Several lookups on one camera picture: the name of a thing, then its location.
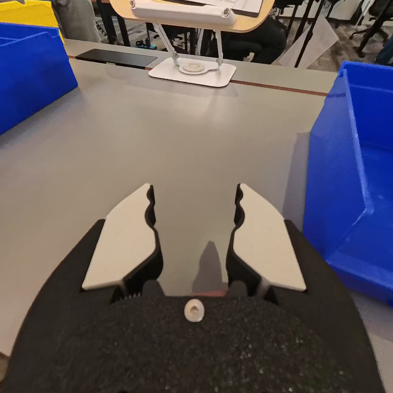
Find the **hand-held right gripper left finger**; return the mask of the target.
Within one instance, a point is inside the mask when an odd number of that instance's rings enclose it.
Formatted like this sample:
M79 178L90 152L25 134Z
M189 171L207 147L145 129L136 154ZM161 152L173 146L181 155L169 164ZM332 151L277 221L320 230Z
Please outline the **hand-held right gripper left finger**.
M155 223L154 187L145 183L106 216L82 289L142 291L158 279L164 260Z

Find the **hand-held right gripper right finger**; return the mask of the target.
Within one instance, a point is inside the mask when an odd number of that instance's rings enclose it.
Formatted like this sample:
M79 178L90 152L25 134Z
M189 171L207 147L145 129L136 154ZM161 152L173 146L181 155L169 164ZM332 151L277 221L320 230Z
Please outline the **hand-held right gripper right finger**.
M284 218L245 183L237 185L234 224L226 256L228 286L241 281L247 292L306 291Z

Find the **blue plastic bin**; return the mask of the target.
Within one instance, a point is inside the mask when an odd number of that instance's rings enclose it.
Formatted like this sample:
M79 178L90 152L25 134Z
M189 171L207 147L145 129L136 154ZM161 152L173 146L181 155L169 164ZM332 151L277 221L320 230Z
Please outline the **blue plastic bin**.
M393 303L393 69L345 61L309 138L303 234L352 291Z
M59 28L0 24L0 134L78 86Z

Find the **white book stand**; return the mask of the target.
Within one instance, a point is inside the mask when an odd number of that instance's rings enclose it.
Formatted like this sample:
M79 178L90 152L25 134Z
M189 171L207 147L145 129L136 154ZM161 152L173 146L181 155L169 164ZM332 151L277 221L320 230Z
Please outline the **white book stand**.
M213 27L231 27L235 23L235 14L229 7L212 5L193 6L179 3L160 3L154 1L130 1L134 15L149 20L159 34L170 57L149 71L149 76L156 79L176 81L193 85L221 88L229 84L236 67L223 64L223 51L220 30L215 30L218 47L216 61L192 60L181 58L167 37L160 22L167 19L180 26L205 24Z

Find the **black flat panel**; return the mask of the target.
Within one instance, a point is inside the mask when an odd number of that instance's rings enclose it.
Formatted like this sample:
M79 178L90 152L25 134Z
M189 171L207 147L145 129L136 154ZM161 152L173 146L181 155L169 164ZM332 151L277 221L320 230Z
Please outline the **black flat panel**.
M101 64L114 64L116 66L129 68L145 69L145 67L154 62L157 57L94 48L75 56L75 59Z

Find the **white angled panel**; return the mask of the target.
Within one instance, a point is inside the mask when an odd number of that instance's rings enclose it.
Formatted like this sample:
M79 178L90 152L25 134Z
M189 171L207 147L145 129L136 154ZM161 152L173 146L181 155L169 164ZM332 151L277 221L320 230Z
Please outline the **white angled panel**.
M305 39L310 31L308 27L305 32L298 38L296 42L279 58L278 64L294 68L300 55ZM312 36L305 46L298 68L306 69L322 54L324 54L331 46L338 42L339 38L327 19L320 15L316 20L312 30Z

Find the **printed instruction sheet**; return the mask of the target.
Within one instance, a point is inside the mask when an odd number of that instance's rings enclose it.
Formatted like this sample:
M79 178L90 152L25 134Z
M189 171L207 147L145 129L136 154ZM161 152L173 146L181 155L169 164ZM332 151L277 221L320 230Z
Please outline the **printed instruction sheet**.
M236 14L249 17L257 17L263 4L262 0L179 0L178 2L230 8Z

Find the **yellow plastic bin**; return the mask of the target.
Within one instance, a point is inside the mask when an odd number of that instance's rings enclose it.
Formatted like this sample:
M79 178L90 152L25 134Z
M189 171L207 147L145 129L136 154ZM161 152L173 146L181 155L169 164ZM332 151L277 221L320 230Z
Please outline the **yellow plastic bin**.
M26 0L0 3L0 22L60 28L50 1Z

